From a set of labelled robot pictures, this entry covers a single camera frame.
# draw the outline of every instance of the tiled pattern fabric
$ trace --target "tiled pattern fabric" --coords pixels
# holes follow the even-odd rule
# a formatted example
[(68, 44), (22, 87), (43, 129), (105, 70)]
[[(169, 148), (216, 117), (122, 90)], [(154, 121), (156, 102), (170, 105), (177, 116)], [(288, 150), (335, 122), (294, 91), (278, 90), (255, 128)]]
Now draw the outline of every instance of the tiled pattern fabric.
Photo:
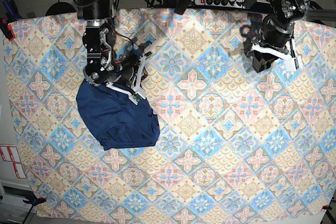
[[(254, 16), (120, 10), (153, 52), (143, 82), (155, 147), (104, 152), (76, 105), (86, 51), (75, 14), (20, 20), (4, 40), (18, 150), (41, 217), (103, 223), (248, 223), (314, 215), (336, 188), (336, 30), (297, 22), (304, 68), (255, 73)], [(124, 40), (117, 43), (122, 49)]]

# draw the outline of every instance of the floral pattern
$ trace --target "floral pattern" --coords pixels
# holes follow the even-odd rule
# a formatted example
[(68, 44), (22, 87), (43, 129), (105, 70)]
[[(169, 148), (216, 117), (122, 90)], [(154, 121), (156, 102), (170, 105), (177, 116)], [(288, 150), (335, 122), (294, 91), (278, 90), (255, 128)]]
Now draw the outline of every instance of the floral pattern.
[(257, 89), (263, 94), (265, 100), (269, 102), (281, 91), (281, 82), (276, 74), (270, 73), (268, 76), (261, 79), (257, 85)]
[[(246, 224), (320, 212), (336, 189), (335, 30), (298, 22), (303, 68), (261, 73), (240, 29), (260, 16), (119, 10), (115, 28), (148, 43), (142, 82), (155, 146), (104, 151), (76, 95), (87, 52), (76, 14), (19, 20), (5, 40), (18, 152), (40, 217), (117, 224)], [(128, 46), (117, 39), (118, 54)]]

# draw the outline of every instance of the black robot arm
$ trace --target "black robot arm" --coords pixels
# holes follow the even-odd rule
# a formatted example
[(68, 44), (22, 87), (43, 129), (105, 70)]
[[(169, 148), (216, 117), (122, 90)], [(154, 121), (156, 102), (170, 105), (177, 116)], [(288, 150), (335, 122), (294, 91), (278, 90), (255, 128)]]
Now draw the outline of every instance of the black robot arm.
[[(270, 68), (279, 59), (292, 60), (296, 68), (300, 64), (293, 50), (294, 21), (300, 20), (306, 11), (303, 0), (269, 0), (273, 15), (268, 15), (262, 21), (260, 32), (252, 41), (251, 49), (247, 53), (253, 58), (253, 68), (256, 72)], [(290, 42), (290, 51), (286, 43)]]

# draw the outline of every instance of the blue fabric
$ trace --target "blue fabric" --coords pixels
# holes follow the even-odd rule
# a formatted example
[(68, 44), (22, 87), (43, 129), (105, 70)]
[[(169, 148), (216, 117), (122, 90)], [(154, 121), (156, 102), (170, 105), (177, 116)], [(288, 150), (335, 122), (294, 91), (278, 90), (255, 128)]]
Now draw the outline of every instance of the blue fabric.
[(83, 81), (76, 100), (80, 116), (104, 150), (156, 144), (160, 127), (147, 99), (135, 105), (126, 94)]

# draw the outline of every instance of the screw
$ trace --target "screw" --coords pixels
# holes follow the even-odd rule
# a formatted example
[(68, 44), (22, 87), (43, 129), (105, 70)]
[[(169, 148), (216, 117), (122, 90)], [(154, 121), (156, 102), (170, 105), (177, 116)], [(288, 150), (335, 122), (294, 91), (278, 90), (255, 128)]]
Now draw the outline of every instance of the screw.
[(306, 10), (306, 6), (305, 6), (304, 4), (301, 4), (301, 5), (300, 5), (300, 9), (301, 9), (301, 10)]
[(93, 78), (93, 80), (98, 80), (99, 74), (94, 72), (94, 73), (92, 73), (91, 77)]

